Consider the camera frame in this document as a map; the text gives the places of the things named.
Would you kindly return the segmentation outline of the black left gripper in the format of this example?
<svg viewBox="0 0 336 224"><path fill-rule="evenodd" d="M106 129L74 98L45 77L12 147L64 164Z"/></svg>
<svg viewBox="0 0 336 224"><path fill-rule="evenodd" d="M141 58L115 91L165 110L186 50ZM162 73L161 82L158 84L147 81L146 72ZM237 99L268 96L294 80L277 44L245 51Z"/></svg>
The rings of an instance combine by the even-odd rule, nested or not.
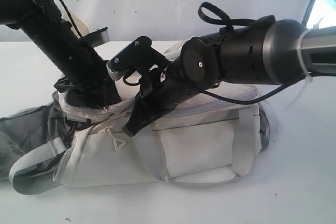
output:
<svg viewBox="0 0 336 224"><path fill-rule="evenodd" d="M107 76L78 85L71 83L67 77L62 77L54 87L58 92L65 93L65 101L75 107L103 109L121 102L115 82Z"/></svg>

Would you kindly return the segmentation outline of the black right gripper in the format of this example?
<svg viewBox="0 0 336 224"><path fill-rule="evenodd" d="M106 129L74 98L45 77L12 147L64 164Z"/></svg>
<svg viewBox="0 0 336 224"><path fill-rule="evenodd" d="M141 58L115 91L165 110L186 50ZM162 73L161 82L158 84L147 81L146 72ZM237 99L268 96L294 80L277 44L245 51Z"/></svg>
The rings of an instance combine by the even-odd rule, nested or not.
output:
<svg viewBox="0 0 336 224"><path fill-rule="evenodd" d="M140 83L133 111L123 126L130 137L189 98L189 82L172 76L167 70L154 69L147 77L142 77Z"/></svg>

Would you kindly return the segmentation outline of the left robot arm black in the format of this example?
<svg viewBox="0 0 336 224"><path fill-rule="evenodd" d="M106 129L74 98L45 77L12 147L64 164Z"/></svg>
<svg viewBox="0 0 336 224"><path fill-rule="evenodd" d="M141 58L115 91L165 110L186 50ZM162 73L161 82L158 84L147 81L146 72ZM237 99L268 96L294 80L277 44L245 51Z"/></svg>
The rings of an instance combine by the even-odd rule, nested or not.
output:
<svg viewBox="0 0 336 224"><path fill-rule="evenodd" d="M75 35L54 0L1 0L1 24L22 30L62 72L54 87L72 105L103 109L121 101L106 61Z"/></svg>

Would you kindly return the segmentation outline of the right robot arm black grey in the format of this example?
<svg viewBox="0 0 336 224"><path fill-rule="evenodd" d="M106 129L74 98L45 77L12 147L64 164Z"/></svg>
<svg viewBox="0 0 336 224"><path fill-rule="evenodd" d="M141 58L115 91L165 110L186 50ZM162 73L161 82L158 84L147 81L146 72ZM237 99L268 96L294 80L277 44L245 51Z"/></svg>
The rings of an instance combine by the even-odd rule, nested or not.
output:
<svg viewBox="0 0 336 224"><path fill-rule="evenodd" d="M179 104L220 82L270 84L283 90L306 77L335 75L335 28L308 30L291 19L263 27L194 37L174 61L149 42L128 50L141 75L140 90L123 131L135 136Z"/></svg>

